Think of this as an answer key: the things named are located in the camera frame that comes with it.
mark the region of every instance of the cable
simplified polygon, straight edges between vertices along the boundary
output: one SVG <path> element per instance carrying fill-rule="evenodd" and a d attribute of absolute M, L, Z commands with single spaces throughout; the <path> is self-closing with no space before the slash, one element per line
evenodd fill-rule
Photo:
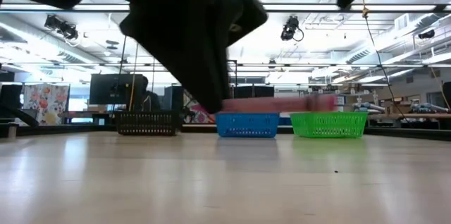
<path fill-rule="evenodd" d="M 445 100 L 446 106 L 448 107 L 448 111 L 451 111 L 450 104 L 448 103 L 448 100 L 446 99 L 445 93 L 443 91 L 443 84 L 438 80 L 437 75 L 435 74 L 433 68 L 431 68 L 431 72 L 434 75 L 435 80 L 437 80 L 438 85 L 440 86 L 440 91 L 442 92 L 443 100 Z"/>
<path fill-rule="evenodd" d="M 39 41 L 43 40 L 46 36 L 48 36 L 53 30 L 49 30 L 43 35 L 41 38 L 39 38 Z"/>
<path fill-rule="evenodd" d="M 409 124 L 410 127 L 412 127 L 410 121 L 407 120 L 406 116 L 401 111 L 400 107 L 398 107 L 398 105 L 396 104 L 395 95 L 393 94 L 392 88 L 390 86 L 390 79 L 388 78 L 387 72 L 385 71 L 385 69 L 383 67 L 382 60 L 381 60 L 381 55 L 379 54 L 379 51 L 376 48 L 376 43 L 374 42 L 373 34 L 371 33 L 371 29 L 369 27 L 369 23 L 368 23 L 368 12 L 369 12 L 369 10 L 365 6 L 365 0 L 363 0 L 363 2 L 364 2 L 364 10 L 362 12 L 362 17 L 365 18 L 366 27 L 368 28 L 368 33 L 369 33 L 369 36 L 371 38 L 371 42 L 373 43 L 374 50 L 378 54 L 379 66 L 381 67 L 381 69 L 383 71 L 383 74 L 385 76 L 385 79 L 387 80 L 387 86 L 388 86 L 388 90 L 390 91 L 390 94 L 391 94 L 391 97 L 392 97 L 393 105 L 395 105 L 395 108 L 401 113 L 402 118 L 407 121 L 407 123 Z"/>
<path fill-rule="evenodd" d="M 295 37 L 293 37 L 293 40 L 295 40 L 296 42 L 301 42 L 302 40 L 304 40 L 304 31 L 302 31 L 299 27 L 297 27 L 297 29 L 302 33 L 302 38 L 300 40 L 296 40 Z"/>
<path fill-rule="evenodd" d="M 77 47 L 77 46 L 79 46 L 80 44 L 81 44 L 81 39 L 78 41 L 78 43 L 77 44 L 71 44 L 65 37 L 63 37 L 64 38 L 64 41 L 66 42 L 66 44 L 68 44 L 69 46 L 71 46 L 71 47 Z"/>
<path fill-rule="evenodd" d="M 136 53 L 135 53 L 135 67 L 133 68 L 133 81 L 132 81 L 132 96 L 130 97 L 130 105 L 128 106 L 128 112 L 132 110 L 133 97 L 135 95 L 135 75 L 136 75 L 136 61 L 138 60 L 138 44 L 136 42 Z"/>
<path fill-rule="evenodd" d="M 154 57 L 154 67 L 152 68 L 152 93 L 154 92 L 154 80 L 155 80 L 155 57 Z"/>
<path fill-rule="evenodd" d="M 121 65 L 119 66 L 118 84 L 116 85 L 116 89 L 114 90 L 113 112 L 114 112 L 114 108 L 116 107 L 116 104 L 118 103 L 118 88 L 119 88 L 119 84 L 121 83 L 121 73 L 122 73 L 122 66 L 124 63 L 125 43 L 126 42 L 127 42 L 127 36 L 124 36 L 124 45 L 122 48 Z"/>

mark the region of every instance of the spotlight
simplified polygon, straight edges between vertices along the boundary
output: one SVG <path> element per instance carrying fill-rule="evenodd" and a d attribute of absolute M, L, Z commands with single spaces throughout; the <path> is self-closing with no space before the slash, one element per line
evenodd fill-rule
<path fill-rule="evenodd" d="M 274 58 L 272 58 L 272 59 L 269 60 L 269 64 L 275 65 L 277 63 L 276 63 L 276 60 Z M 275 69 L 276 67 L 275 66 L 268 66 L 268 68 L 269 69 Z"/>
<path fill-rule="evenodd" d="M 76 30 L 76 26 L 73 24 L 68 24 L 67 22 L 61 23 L 59 30 L 56 31 L 59 34 L 62 34 L 65 39 L 77 39 L 78 31 Z"/>
<path fill-rule="evenodd" d="M 295 39 L 295 33 L 296 30 L 299 30 L 302 33 L 302 38 L 299 40 Z M 287 23 L 283 27 L 282 35 L 280 38 L 283 41 L 290 41 L 291 39 L 301 42 L 304 39 L 304 32 L 299 29 L 299 20 L 297 19 L 297 16 L 290 16 L 287 20 Z"/>
<path fill-rule="evenodd" d="M 44 27 L 51 31 L 55 30 L 58 34 L 63 35 L 64 39 L 71 40 L 78 38 L 78 31 L 76 30 L 77 27 L 74 24 L 60 20 L 54 15 L 47 16 Z"/>
<path fill-rule="evenodd" d="M 419 39 L 426 39 L 426 38 L 432 38 L 435 36 L 435 31 L 434 30 L 429 30 L 428 32 L 425 33 L 421 33 L 420 35 L 418 35 Z"/>

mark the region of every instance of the yellow cable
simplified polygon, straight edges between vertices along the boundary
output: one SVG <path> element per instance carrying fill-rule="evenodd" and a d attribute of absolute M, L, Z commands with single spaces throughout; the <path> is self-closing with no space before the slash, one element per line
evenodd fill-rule
<path fill-rule="evenodd" d="M 443 84 L 440 82 L 440 80 L 438 80 L 437 75 L 435 75 L 435 72 L 434 72 L 433 68 L 431 68 L 431 72 L 434 75 L 435 80 L 437 80 L 438 85 L 440 86 L 440 91 L 442 92 L 442 97 L 445 100 L 445 103 L 446 103 L 446 106 L 448 107 L 448 110 L 451 111 L 450 104 L 448 103 L 448 100 L 446 99 L 445 93 L 443 91 Z"/>
<path fill-rule="evenodd" d="M 130 97 L 130 105 L 128 106 L 128 112 L 132 110 L 133 97 L 135 97 L 135 75 L 136 75 L 136 61 L 138 60 L 138 43 L 136 42 L 136 54 L 135 54 L 135 67 L 133 68 L 133 81 L 132 81 L 132 96 Z"/>

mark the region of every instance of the blue basket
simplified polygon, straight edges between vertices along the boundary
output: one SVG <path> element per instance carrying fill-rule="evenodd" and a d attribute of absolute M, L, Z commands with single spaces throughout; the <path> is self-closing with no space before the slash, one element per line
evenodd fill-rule
<path fill-rule="evenodd" d="M 221 137 L 275 137 L 278 113 L 218 113 L 218 134 Z"/>

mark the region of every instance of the green basket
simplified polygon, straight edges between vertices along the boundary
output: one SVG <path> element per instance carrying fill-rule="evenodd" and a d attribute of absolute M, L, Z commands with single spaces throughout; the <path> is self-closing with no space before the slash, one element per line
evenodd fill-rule
<path fill-rule="evenodd" d="M 361 137 L 366 112 L 293 113 L 291 123 L 297 136 L 310 138 Z"/>

